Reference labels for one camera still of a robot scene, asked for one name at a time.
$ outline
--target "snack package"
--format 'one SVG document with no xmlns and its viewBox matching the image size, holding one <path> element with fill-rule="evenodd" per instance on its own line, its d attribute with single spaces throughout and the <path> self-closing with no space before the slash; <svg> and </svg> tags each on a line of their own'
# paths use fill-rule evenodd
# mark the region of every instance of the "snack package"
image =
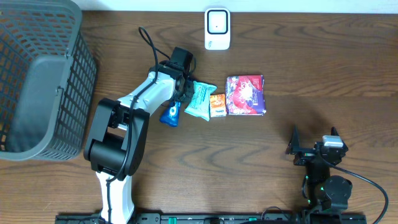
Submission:
<svg viewBox="0 0 398 224">
<path fill-rule="evenodd" d="M 263 115 L 266 112 L 263 84 L 262 75 L 228 77 L 225 86 L 228 114 Z"/>
<path fill-rule="evenodd" d="M 210 96 L 210 116 L 212 118 L 226 116 L 225 94 Z"/>
<path fill-rule="evenodd" d="M 180 117 L 181 102 L 170 103 L 169 108 L 164 111 L 159 121 L 168 124 L 171 127 L 178 126 L 178 119 Z"/>
<path fill-rule="evenodd" d="M 210 94 L 216 91 L 217 86 L 193 81 L 193 96 L 185 112 L 196 117 L 210 120 Z"/>
</svg>

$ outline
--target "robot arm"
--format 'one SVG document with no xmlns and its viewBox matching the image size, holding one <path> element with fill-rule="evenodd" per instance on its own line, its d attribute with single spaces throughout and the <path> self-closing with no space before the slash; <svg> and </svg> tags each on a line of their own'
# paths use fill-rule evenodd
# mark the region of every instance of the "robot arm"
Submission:
<svg viewBox="0 0 398 224">
<path fill-rule="evenodd" d="M 153 81 L 154 68 L 149 70 L 146 81 L 132 93 L 117 101 L 105 98 L 99 102 L 88 135 L 84 157 L 91 162 L 91 168 L 97 171 L 103 196 L 101 217 L 104 221 L 108 221 L 108 200 L 111 205 L 111 222 L 127 223 L 129 221 L 134 211 L 131 180 L 144 154 L 149 117 L 167 100 L 190 100 L 193 85 L 188 76 L 192 57 L 190 52 L 176 47 L 169 61 L 156 65 L 158 66 L 157 80 L 139 96 L 134 104 L 132 118 L 129 116 L 131 101 Z M 130 119 L 133 119 L 130 153 L 123 172 L 110 183 L 110 192 L 107 192 L 107 180 L 117 174 L 126 156 Z M 109 133 L 108 128 L 123 129 L 126 135 L 123 138 Z"/>
</svg>

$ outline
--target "teal packet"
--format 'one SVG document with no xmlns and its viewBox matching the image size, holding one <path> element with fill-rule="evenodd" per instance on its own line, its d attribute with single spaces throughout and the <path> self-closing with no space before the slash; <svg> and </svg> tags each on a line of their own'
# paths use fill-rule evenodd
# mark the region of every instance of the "teal packet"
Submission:
<svg viewBox="0 0 398 224">
<path fill-rule="evenodd" d="M 207 121 L 210 120 L 210 95 L 216 91 L 217 86 L 193 81 L 193 96 L 191 103 L 185 109 L 185 112 L 203 118 Z"/>
</svg>

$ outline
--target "dark blue object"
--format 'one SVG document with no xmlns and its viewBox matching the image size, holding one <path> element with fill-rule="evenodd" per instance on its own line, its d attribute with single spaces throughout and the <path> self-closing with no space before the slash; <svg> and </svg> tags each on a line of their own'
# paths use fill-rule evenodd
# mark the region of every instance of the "dark blue object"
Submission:
<svg viewBox="0 0 398 224">
<path fill-rule="evenodd" d="M 164 111 L 159 121 L 168 124 L 171 127 L 178 126 L 178 118 L 180 116 L 181 102 L 170 103 L 169 108 Z"/>
</svg>

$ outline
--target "wood grain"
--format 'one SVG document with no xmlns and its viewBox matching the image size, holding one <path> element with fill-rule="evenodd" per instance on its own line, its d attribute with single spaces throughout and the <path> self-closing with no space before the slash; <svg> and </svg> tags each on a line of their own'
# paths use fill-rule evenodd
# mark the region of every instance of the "wood grain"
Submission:
<svg viewBox="0 0 398 224">
<path fill-rule="evenodd" d="M 284 154 L 292 126 L 306 145 L 336 126 L 349 146 L 341 167 L 383 186 L 390 207 L 382 223 L 398 222 L 398 16 L 233 13 L 231 47 L 203 47 L 203 14 L 85 12 L 82 31 L 99 64 L 91 109 L 117 99 L 146 78 L 154 59 L 137 31 L 155 45 L 177 45 L 198 61 L 195 77 L 224 92 L 227 76 L 265 77 L 267 113 L 206 122 L 185 113 L 179 127 L 150 119 L 146 152 L 134 176 L 139 208 L 163 212 L 261 212 L 275 205 L 299 210 L 305 173 Z M 353 182 L 350 212 L 371 223 L 384 199 Z M 100 185 L 83 155 L 67 162 L 0 162 L 0 223 L 53 223 L 59 213 L 102 207 Z"/>
</svg>

